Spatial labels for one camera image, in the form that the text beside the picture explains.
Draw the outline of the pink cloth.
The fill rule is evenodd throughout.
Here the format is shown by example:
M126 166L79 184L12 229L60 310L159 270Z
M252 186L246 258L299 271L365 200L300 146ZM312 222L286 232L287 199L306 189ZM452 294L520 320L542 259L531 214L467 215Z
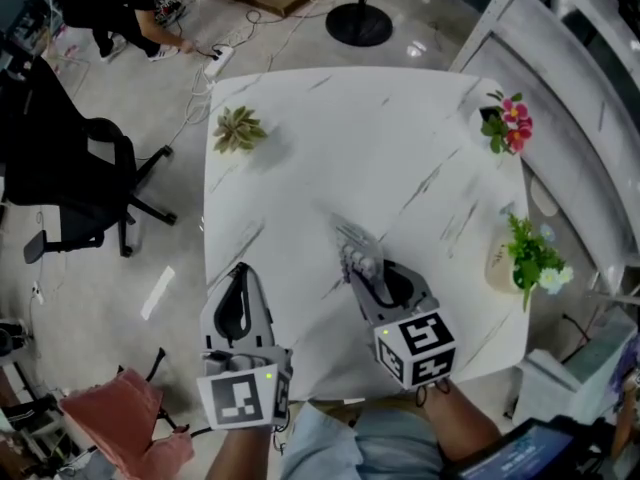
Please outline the pink cloth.
M59 407L97 446L125 480L176 480L195 452L178 428L155 440L163 392L126 369L103 385L74 392Z

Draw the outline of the white paper sheet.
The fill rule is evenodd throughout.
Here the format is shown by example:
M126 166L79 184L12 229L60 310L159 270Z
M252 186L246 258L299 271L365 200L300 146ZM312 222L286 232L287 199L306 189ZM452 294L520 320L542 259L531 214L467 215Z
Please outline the white paper sheet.
M148 321L152 312L165 294L169 283L173 280L175 271L171 266L167 266L145 300L140 315L143 320Z

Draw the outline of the black floor fan stand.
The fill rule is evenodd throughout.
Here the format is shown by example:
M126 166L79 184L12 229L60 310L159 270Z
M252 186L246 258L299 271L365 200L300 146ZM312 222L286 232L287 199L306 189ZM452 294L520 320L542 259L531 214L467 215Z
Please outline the black floor fan stand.
M354 47L381 45L393 33L389 15L367 0L335 7L326 16L325 28L335 40Z

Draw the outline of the pink flowers in pot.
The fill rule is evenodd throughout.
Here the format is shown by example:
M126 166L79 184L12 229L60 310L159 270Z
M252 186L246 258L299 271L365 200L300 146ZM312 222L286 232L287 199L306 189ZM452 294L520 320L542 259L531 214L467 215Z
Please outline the pink flowers in pot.
M533 137L533 119L529 108L518 92L506 97L500 90L486 94L491 104L480 109L481 134L489 140L494 154L516 155L523 151Z

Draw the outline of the white oval pad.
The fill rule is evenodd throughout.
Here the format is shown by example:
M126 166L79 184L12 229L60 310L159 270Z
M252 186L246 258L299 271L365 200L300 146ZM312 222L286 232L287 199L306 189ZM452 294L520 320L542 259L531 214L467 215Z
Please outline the white oval pad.
M535 206L545 217L553 217L558 213L557 202L535 175L530 181L530 196Z

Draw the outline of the black chair frame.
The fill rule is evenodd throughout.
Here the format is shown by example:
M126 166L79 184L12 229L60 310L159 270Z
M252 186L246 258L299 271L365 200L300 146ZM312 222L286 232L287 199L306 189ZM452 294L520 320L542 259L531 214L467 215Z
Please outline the black chair frame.
M150 372L147 374L145 380L147 383L151 383L152 380L154 379L159 366L161 365L162 361L164 360L164 358L166 357L166 351L160 347L158 349L158 352L156 354L154 363L151 367ZM165 421L169 427L171 428L172 431L175 431L177 433L187 433L190 430L190 426L189 425L184 425L184 426L179 426L177 425L174 420L171 418L171 416L169 415L169 413L164 409L163 406L160 406L159 411L158 411L158 415L157 415L157 419L158 420L163 420Z

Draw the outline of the person's right forearm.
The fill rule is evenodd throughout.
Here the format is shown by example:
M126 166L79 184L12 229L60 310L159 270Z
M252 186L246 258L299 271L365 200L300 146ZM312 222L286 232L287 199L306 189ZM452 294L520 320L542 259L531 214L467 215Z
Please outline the person's right forearm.
M496 424L449 380L426 388L422 408L450 462L466 459L502 437Z

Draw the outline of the small succulent plant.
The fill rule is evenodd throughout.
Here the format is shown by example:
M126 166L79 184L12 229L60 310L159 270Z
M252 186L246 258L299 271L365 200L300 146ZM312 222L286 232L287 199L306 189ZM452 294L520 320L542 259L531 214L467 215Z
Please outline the small succulent plant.
M218 115L217 127L212 133L215 139L213 149L220 154L236 150L253 151L268 136L254 113L254 109L246 106L235 109L225 107Z

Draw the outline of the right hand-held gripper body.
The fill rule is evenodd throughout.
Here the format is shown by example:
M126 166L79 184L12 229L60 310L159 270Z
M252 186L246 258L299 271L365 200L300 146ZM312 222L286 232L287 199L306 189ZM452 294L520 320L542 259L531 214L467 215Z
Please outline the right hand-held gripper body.
M432 296L400 306L401 318L370 324L375 360L402 388L433 384L451 375L457 339L448 317Z

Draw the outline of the grey floor device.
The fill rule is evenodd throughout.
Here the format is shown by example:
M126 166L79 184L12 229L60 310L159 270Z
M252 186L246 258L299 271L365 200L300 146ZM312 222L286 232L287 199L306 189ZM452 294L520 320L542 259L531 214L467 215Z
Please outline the grey floor device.
M186 11L185 0L155 0L155 22L167 27L179 20Z

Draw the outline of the white box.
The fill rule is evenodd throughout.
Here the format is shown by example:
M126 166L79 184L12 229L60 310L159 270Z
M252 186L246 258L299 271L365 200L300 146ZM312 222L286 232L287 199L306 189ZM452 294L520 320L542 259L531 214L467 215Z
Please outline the white box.
M593 423L613 400L611 379L636 334L636 323L615 307L595 336L566 361L545 350L533 350L519 364L523 377L513 424L530 418L549 422L558 415Z

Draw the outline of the person's light blue shirt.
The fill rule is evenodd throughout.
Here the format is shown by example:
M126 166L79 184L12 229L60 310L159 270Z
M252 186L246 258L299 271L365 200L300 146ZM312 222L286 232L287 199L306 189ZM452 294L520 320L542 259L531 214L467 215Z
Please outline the person's light blue shirt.
M439 480L431 425L397 408L367 408L350 426L310 403L293 421L280 480Z

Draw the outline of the black tablet with blue screen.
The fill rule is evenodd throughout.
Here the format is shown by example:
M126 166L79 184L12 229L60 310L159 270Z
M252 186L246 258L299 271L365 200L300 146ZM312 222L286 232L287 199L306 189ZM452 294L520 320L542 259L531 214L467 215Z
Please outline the black tablet with blue screen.
M488 447L444 468L440 480L573 480L593 444L592 430L558 416L530 418Z

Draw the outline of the black office chair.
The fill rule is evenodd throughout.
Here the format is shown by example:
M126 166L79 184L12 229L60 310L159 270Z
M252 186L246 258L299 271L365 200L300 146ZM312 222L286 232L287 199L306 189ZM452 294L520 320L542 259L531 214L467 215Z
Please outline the black office chair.
M84 117L41 57L20 78L0 72L3 194L17 206L55 206L60 212L60 241L37 233L23 250L28 264L47 253L99 248L112 226L118 228L121 256L130 257L131 207L174 225L175 214L136 196L152 168L172 153L165 145L138 165L130 138L106 118Z

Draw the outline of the green plant in cream pot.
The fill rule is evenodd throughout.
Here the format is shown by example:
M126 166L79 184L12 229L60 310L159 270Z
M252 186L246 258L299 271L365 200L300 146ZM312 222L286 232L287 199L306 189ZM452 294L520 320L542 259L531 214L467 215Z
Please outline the green plant in cream pot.
M574 279L573 268L544 235L534 232L532 222L511 212L494 237L484 273L488 285L496 291L521 295L524 312L537 288L557 295Z

